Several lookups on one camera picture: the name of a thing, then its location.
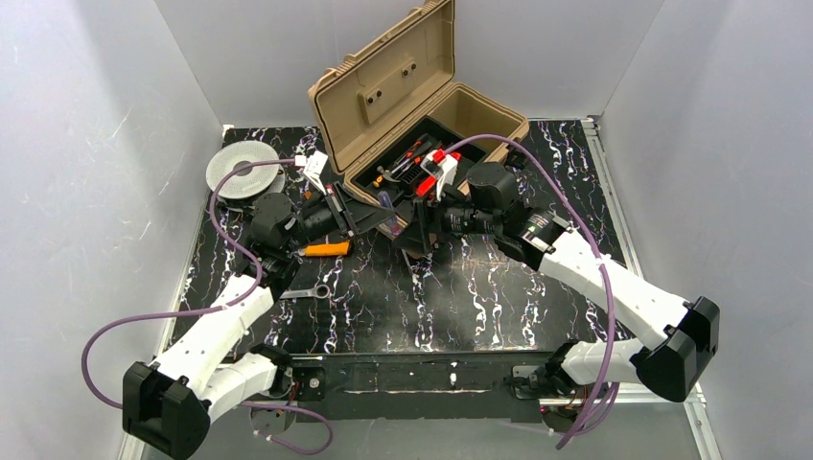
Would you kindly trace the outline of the orange utility knife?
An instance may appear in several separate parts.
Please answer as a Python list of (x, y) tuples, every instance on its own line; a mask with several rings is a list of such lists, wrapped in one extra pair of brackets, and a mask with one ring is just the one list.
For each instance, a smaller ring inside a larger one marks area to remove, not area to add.
[(299, 249), (297, 254), (300, 257), (305, 258), (344, 257), (351, 252), (351, 249), (351, 242), (349, 240), (345, 240), (339, 242), (309, 244), (304, 248)]

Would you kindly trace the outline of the small black hammer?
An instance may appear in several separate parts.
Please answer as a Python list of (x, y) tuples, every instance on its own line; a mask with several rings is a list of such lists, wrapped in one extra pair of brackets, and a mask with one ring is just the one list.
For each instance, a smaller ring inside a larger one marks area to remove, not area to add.
[(380, 174), (383, 175), (383, 181), (385, 181), (386, 176), (388, 176), (389, 179), (396, 180), (401, 174), (403, 174), (410, 167), (411, 164), (414, 163), (414, 157), (416, 157), (417, 154), (415, 153), (414, 156), (412, 156), (409, 160), (405, 161), (403, 164), (397, 165), (398, 160), (401, 158), (401, 156), (387, 168), (383, 166), (378, 166), (376, 168), (378, 175)]

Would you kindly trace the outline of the red needle nose pliers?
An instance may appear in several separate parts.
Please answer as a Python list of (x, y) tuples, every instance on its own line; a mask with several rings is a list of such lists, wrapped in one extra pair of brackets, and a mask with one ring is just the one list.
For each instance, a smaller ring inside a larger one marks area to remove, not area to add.
[(420, 135), (416, 139), (416, 141), (401, 156), (401, 158), (398, 160), (397, 165), (401, 165), (405, 161), (409, 160), (412, 156), (415, 155), (415, 151), (417, 151), (420, 147), (422, 147), (430, 139), (431, 139), (431, 136), (428, 133), (424, 133), (424, 134)]

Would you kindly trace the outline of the tan plastic tool box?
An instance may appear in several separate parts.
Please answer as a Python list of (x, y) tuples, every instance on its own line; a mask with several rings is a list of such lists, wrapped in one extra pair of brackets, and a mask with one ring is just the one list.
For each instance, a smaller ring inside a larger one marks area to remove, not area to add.
[(470, 193), (469, 169), (488, 162), (504, 167), (512, 145), (529, 131), (528, 120), (519, 112), (455, 80), (454, 38), (453, 2), (428, 1), (328, 70), (309, 91), (338, 183), (360, 199), (395, 212), (375, 228), (392, 242), (410, 221), (398, 215), (387, 192), (374, 198), (352, 184), (351, 176), (370, 166), (423, 117), (463, 137), (442, 149), (461, 154), (453, 183), (446, 186), (463, 196)]

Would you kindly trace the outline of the red black utility knife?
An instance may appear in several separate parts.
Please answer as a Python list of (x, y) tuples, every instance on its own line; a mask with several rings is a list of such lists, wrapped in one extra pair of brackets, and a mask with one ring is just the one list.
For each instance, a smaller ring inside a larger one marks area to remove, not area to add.
[(415, 189), (415, 194), (420, 197), (429, 196), (436, 188), (437, 179), (434, 176), (429, 176), (422, 180)]

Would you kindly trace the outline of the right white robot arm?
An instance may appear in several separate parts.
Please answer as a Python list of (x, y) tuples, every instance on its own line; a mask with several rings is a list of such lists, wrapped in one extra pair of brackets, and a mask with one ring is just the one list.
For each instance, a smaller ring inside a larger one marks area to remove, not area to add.
[(684, 402), (718, 351), (719, 306), (705, 296), (688, 301), (667, 292), (593, 249), (567, 220), (529, 206), (500, 163), (476, 165), (466, 180), (468, 196), (446, 186), (434, 201), (415, 197), (413, 217), (394, 246), (424, 255), (443, 237), (491, 236), (505, 257), (576, 290), (634, 335), (561, 346), (546, 364), (548, 381), (562, 388), (639, 383), (664, 400)]

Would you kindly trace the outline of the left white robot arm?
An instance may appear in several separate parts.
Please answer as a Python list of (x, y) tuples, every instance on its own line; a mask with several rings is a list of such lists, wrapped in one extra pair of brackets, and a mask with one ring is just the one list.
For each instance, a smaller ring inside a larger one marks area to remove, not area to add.
[(394, 212), (358, 200), (339, 184), (295, 207), (282, 193), (254, 203), (246, 240), (253, 254), (226, 282), (209, 309), (170, 348), (149, 363), (136, 361), (123, 377), (123, 428), (172, 459), (188, 459), (224, 413), (274, 387), (290, 366), (283, 351), (259, 346), (236, 363), (223, 359), (269, 311), (299, 268), (293, 254), (339, 233), (353, 237), (392, 219)]

